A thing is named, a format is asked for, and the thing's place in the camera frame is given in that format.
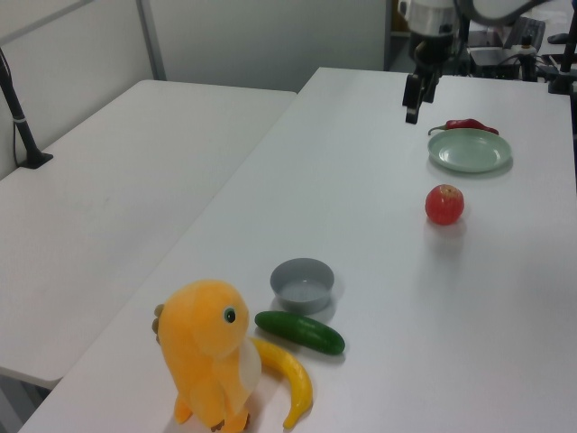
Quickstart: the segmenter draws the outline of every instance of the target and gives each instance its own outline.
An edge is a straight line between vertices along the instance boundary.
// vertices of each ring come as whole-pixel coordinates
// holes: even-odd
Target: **white table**
[[[0,182],[0,373],[69,370],[294,94],[143,81]]]
[[[275,308],[270,272],[299,256],[333,268],[334,302],[317,317],[347,349],[328,358],[284,345],[315,388],[295,432],[573,433],[569,100],[545,85],[443,77],[412,125],[405,79],[320,69],[22,433],[208,431],[172,419],[154,307],[187,282],[220,278],[253,314]],[[426,131],[464,117],[500,129],[510,170],[460,175],[428,160]],[[445,228],[424,212],[442,182],[466,200]],[[264,374],[249,406],[250,431],[281,432],[287,383]]]

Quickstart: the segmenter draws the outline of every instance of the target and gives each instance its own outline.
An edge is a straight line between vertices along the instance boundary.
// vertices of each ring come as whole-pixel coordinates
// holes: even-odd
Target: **red apple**
[[[453,185],[439,185],[426,196],[425,212],[431,221],[441,226],[454,223],[465,207],[462,192]]]

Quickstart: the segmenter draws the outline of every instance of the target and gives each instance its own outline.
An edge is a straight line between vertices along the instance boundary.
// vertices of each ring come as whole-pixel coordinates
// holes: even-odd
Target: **cucumber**
[[[339,355],[344,350],[341,335],[312,318],[284,311],[262,311],[254,317],[254,323],[275,336],[281,336],[323,354]]]

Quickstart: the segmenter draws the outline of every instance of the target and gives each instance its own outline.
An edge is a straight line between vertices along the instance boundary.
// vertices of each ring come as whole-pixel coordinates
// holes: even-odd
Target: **red chili pepper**
[[[499,131],[497,131],[495,128],[489,128],[488,126],[485,126],[484,124],[475,119],[448,120],[447,123],[444,124],[443,126],[437,126],[436,128],[429,129],[429,135],[435,129],[441,129],[443,131],[446,131],[448,129],[459,129],[459,128],[481,129],[482,131],[487,131],[488,133],[494,133],[496,135],[499,135]]]

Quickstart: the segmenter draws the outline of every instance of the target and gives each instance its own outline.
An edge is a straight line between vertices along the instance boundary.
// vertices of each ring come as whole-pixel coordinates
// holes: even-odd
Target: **green plate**
[[[429,153],[447,169],[480,173],[496,170],[511,159],[511,146],[496,134],[480,129],[451,129],[429,140]]]

